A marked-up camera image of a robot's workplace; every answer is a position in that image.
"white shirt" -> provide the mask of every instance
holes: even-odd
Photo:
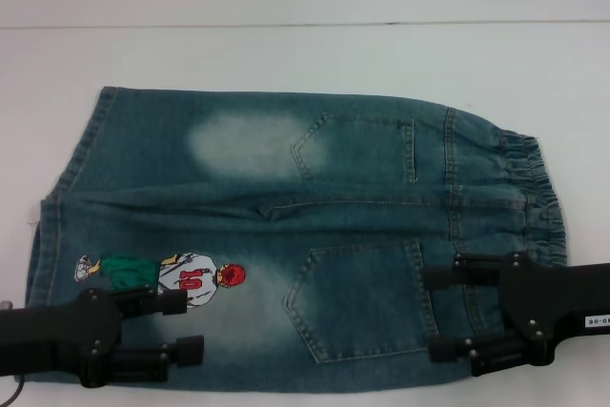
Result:
[[[217,287],[214,283],[216,266],[203,254],[181,254],[174,264],[161,266],[158,291],[187,290],[188,307],[198,307],[212,299]]]

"elastic waistband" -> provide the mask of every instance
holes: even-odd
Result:
[[[565,265],[567,253],[561,208],[537,139],[500,131],[500,143],[509,177],[526,197],[525,239],[529,255],[541,264]]]

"white table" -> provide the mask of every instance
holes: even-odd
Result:
[[[571,263],[610,262],[610,24],[156,27],[601,20],[610,18],[607,0],[200,1],[0,0],[0,298],[23,304],[29,223],[105,85],[387,94],[473,112],[539,138],[564,210]],[[148,28],[99,28],[110,25]],[[30,29],[6,29],[15,26]],[[41,29],[49,26],[86,28]],[[1,379],[0,401],[13,389],[11,379]],[[610,337],[598,336],[562,343],[545,368],[433,388],[338,397],[30,383],[15,405],[571,407],[609,398]]]

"red number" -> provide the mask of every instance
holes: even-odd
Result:
[[[203,271],[197,269],[195,271],[182,271],[180,273],[180,289],[181,290],[197,290],[203,285],[201,279],[196,278],[202,276]]]
[[[203,275],[203,271],[201,269],[197,269],[196,271],[182,271],[180,273],[180,279],[184,280],[186,278],[192,278],[194,276],[202,276]]]

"red hair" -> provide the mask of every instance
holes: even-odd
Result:
[[[246,270],[239,264],[225,264],[220,268],[220,284],[224,286],[241,285],[246,279]]]

